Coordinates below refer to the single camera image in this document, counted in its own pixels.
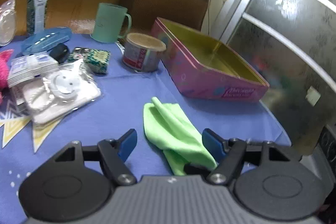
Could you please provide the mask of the round paper-lidded can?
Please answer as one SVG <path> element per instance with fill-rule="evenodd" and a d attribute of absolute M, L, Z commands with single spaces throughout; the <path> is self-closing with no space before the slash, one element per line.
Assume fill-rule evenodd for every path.
<path fill-rule="evenodd" d="M 122 62 L 125 65 L 135 71 L 153 72 L 158 68 L 166 44 L 146 34 L 129 33 L 124 48 Z"/>

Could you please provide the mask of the white blue tissue packs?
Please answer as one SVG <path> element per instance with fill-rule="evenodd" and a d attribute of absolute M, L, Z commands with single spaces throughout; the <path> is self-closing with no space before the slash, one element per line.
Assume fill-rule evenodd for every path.
<path fill-rule="evenodd" d="M 39 52 L 11 60 L 7 84 L 12 88 L 40 75 L 56 71 L 59 63 L 47 52 Z"/>

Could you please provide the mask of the green patterned tissue pack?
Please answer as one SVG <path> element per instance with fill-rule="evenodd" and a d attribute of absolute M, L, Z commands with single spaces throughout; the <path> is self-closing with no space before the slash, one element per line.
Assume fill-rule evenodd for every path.
<path fill-rule="evenodd" d="M 76 47 L 68 56 L 67 61 L 70 63 L 83 59 L 93 73 L 105 75 L 108 73 L 110 57 L 109 51 Z"/>

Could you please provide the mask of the pink biscuit tin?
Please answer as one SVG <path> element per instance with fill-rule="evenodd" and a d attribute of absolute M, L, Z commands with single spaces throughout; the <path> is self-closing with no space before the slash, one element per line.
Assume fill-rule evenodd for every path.
<path fill-rule="evenodd" d="M 198 30 L 157 18 L 151 35 L 166 44 L 162 63 L 186 97 L 257 102 L 269 89 L 237 52 Z"/>

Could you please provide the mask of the green microfiber cloth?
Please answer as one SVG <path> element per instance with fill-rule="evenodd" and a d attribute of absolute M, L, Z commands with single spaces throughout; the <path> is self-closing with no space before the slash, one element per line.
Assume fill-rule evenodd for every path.
<path fill-rule="evenodd" d="M 202 143 L 201 133 L 187 118 L 179 104 L 162 103 L 153 97 L 143 107 L 143 126 L 147 140 L 160 149 L 176 176 L 184 176 L 187 163 L 213 170 L 217 163 Z"/>

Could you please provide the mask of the bagged plastic cups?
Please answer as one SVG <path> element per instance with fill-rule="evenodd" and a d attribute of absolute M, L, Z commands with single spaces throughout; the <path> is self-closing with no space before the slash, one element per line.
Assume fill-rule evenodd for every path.
<path fill-rule="evenodd" d="M 0 8 L 0 46 L 8 45 L 16 33 L 15 0 L 5 1 Z"/>

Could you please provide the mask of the pink fluffy object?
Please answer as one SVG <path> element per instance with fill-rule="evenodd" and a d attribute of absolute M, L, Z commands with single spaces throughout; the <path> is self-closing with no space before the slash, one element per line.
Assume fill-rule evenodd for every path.
<path fill-rule="evenodd" d="M 7 62 L 9 61 L 14 50 L 5 50 L 0 53 L 0 104 L 3 102 L 3 89 L 8 87 L 7 79 L 9 77 L 9 67 Z"/>

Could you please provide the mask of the brown chair back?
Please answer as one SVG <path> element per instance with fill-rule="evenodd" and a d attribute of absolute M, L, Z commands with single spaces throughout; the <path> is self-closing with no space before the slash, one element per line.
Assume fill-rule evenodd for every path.
<path fill-rule="evenodd" d="M 201 30 L 209 0 L 119 0 L 132 18 L 132 32 L 150 33 L 157 18 Z"/>

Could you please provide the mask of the frosted glass door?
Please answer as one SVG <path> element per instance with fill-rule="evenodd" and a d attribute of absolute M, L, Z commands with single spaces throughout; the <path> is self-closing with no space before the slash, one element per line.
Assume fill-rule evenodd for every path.
<path fill-rule="evenodd" d="M 312 153 L 335 121 L 335 0 L 225 0 L 210 34 L 268 81 L 262 102 Z"/>

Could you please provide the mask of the small black object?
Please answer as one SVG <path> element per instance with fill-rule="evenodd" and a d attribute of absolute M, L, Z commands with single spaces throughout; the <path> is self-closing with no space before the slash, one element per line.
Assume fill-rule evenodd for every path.
<path fill-rule="evenodd" d="M 59 64 L 62 64 L 68 59 L 68 56 L 70 55 L 70 50 L 65 44 L 59 43 L 50 51 L 49 55 Z"/>

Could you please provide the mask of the blue plastic case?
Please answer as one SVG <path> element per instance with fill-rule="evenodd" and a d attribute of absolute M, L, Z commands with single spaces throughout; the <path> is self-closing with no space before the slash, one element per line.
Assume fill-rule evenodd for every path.
<path fill-rule="evenodd" d="M 49 51 L 60 43 L 71 39 L 72 31 L 68 27 L 48 28 L 26 38 L 21 45 L 22 55 L 32 55 Z"/>

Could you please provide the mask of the mint green plastic mug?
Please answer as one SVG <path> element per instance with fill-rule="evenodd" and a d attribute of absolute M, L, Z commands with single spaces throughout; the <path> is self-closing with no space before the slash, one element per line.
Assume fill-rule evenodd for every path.
<path fill-rule="evenodd" d="M 126 38 L 132 25 L 127 8 L 111 3 L 99 3 L 91 38 L 101 43 L 114 43 Z"/>

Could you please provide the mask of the white bagged cloth package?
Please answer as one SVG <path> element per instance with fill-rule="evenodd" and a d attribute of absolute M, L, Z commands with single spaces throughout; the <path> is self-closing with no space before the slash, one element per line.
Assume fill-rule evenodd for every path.
<path fill-rule="evenodd" d="M 22 87 L 32 121 L 43 126 L 101 96 L 90 68 L 79 59 Z"/>

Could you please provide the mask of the white teal drink carton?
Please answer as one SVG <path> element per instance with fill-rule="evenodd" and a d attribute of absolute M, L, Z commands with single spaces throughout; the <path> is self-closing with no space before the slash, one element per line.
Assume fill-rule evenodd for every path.
<path fill-rule="evenodd" d="M 27 0 L 26 28 L 29 36 L 45 29 L 48 0 Z"/>

